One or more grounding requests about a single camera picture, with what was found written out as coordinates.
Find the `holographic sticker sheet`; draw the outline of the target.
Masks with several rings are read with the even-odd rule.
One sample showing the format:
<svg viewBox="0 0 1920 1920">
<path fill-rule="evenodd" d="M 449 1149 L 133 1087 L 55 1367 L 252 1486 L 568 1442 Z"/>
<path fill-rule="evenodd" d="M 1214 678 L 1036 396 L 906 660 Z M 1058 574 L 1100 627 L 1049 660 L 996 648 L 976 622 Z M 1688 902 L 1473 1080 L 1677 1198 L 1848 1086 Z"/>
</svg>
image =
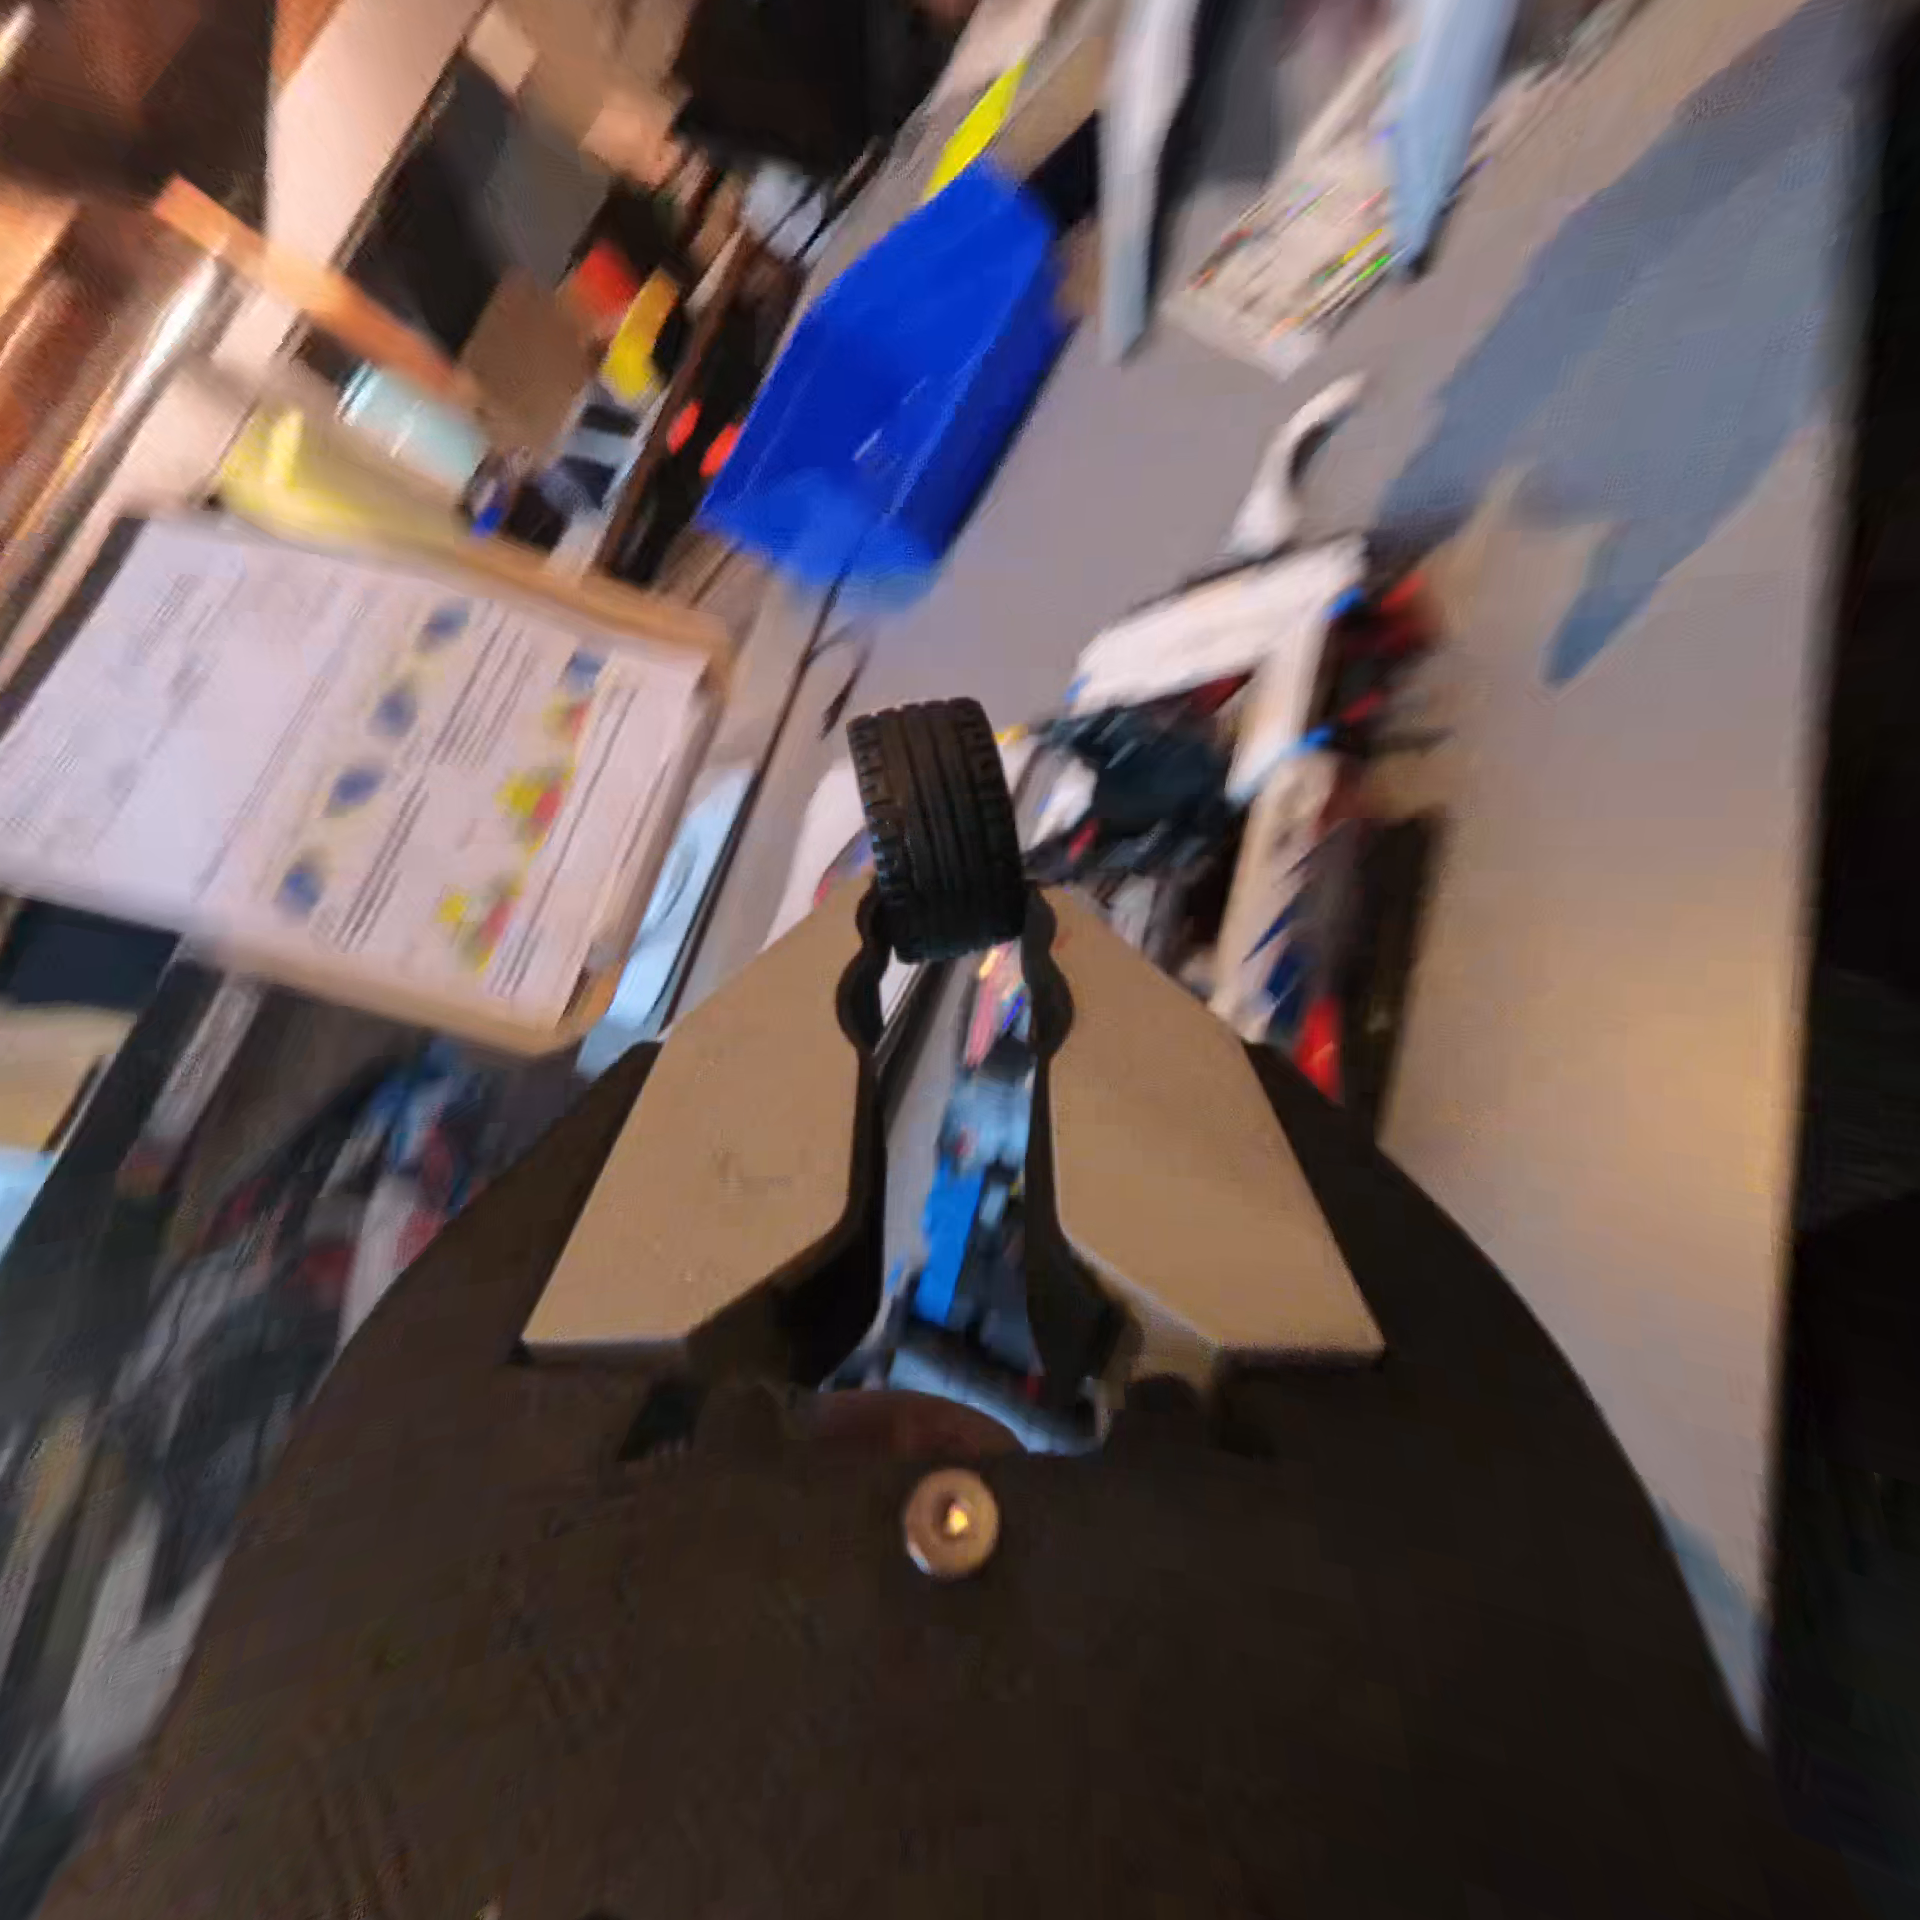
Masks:
<svg viewBox="0 0 1920 1920">
<path fill-rule="evenodd" d="M 1164 302 L 1197 343 L 1285 380 L 1399 255 L 1385 109 L 1328 111 Z"/>
</svg>

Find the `toy brick race car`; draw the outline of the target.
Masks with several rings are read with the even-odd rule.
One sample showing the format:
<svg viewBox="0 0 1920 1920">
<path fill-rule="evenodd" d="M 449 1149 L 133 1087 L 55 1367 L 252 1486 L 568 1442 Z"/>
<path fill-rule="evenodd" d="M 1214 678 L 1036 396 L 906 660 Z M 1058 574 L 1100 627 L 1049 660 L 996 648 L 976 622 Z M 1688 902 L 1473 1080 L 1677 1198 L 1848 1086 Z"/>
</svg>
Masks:
<svg viewBox="0 0 1920 1920">
<path fill-rule="evenodd" d="M 871 1218 L 780 1304 L 798 1386 L 885 1386 L 913 1319 L 937 1332 L 937 1383 L 949 1373 L 984 1381 L 991 1418 L 1032 1402 L 1074 1442 L 1110 1420 L 1128 1383 L 1180 1378 L 1127 1372 L 1120 1310 L 1065 1245 L 1044 1056 L 1047 1043 L 1065 1036 L 1066 1000 L 1039 960 L 1031 895 L 1065 888 L 1089 906 L 1239 1034 L 1276 1116 L 1271 1071 L 1298 1071 L 1341 1098 L 1340 965 L 1357 956 L 1352 847 L 1368 824 L 1365 786 L 1372 762 L 1393 750 L 1381 723 L 1428 638 L 1417 587 L 1377 583 L 1361 538 L 1290 541 L 1271 559 L 1233 562 L 1122 616 L 1079 656 L 1060 709 L 1017 727 L 1015 747 L 996 735 L 1025 880 L 1023 930 L 942 965 L 903 965 L 885 943 Z M 873 882 L 847 747 L 809 804 L 774 936 L 844 880 Z M 984 1054 L 957 1063 L 950 1093 L 1000 1087 L 1017 1098 L 1013 1146 L 1022 1154 L 1013 1166 L 990 1143 L 986 1166 L 1015 1173 L 1000 1181 L 1015 1203 L 1015 1252 L 986 1256 L 986 1302 L 956 1310 L 925 1304 L 933 1260 L 890 1283 L 882 1248 L 889 1098 L 893 1071 L 912 1066 L 898 1031 L 945 975 L 970 979 L 968 1010 L 991 1019 Z M 1377 1363 L 1239 1367 L 1183 1381 L 1207 1396 L 1240 1373 Z"/>
</svg>

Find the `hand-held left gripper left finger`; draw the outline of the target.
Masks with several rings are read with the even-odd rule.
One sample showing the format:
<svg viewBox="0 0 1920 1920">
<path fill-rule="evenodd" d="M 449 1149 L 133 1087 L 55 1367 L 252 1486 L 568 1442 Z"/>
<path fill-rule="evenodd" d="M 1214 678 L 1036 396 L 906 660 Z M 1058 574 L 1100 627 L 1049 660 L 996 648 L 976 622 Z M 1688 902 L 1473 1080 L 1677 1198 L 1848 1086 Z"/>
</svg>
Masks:
<svg viewBox="0 0 1920 1920">
<path fill-rule="evenodd" d="M 878 988 L 871 880 L 674 1021 L 647 1063 L 524 1348 L 753 1348 L 781 1296 L 873 1214 Z"/>
</svg>

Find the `blue plastic bin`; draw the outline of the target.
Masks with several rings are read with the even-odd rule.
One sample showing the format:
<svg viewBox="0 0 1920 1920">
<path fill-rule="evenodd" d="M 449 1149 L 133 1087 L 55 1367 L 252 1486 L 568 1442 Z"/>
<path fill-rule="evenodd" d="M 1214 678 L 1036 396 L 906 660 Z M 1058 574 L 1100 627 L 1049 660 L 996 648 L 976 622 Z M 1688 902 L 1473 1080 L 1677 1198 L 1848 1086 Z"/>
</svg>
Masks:
<svg viewBox="0 0 1920 1920">
<path fill-rule="evenodd" d="M 1049 212 L 973 162 L 798 316 L 697 526 L 789 584 L 912 606 L 1066 331 Z"/>
</svg>

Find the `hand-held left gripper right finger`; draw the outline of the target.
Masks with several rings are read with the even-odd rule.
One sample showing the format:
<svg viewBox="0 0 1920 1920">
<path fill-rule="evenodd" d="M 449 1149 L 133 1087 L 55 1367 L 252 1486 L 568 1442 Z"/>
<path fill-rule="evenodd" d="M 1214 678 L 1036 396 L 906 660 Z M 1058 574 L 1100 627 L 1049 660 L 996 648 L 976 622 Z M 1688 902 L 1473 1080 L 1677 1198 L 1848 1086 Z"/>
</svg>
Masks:
<svg viewBox="0 0 1920 1920">
<path fill-rule="evenodd" d="M 1381 1359 L 1381 1326 L 1239 1034 L 1065 888 L 1031 906 L 1066 1000 L 1044 1056 L 1054 1206 L 1120 1310 L 1127 1372 Z"/>
</svg>

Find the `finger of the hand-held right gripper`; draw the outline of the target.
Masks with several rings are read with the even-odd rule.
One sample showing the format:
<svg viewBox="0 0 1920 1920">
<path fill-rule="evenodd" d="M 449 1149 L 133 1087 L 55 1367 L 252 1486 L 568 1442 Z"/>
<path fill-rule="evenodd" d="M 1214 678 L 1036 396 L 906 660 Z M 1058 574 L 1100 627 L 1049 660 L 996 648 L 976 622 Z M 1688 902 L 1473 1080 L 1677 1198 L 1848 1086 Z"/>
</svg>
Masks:
<svg viewBox="0 0 1920 1920">
<path fill-rule="evenodd" d="M 1518 11 L 1518 2 L 1393 4 L 1399 51 L 1382 132 L 1399 274 L 1425 270 Z"/>
<path fill-rule="evenodd" d="M 1102 98 L 1102 355 L 1145 336 L 1167 142 L 1197 64 L 1204 2 L 1125 2 Z"/>
</svg>

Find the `black toy tyre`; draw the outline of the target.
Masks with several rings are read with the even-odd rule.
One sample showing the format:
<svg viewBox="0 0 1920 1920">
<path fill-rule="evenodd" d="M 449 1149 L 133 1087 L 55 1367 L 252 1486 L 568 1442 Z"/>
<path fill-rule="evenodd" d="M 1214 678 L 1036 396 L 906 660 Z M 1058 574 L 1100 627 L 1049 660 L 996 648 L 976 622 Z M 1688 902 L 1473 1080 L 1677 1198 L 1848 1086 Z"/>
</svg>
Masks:
<svg viewBox="0 0 1920 1920">
<path fill-rule="evenodd" d="M 961 696 L 862 712 L 847 723 L 847 750 L 893 960 L 942 965 L 1013 942 L 1025 880 L 982 707 Z"/>
</svg>

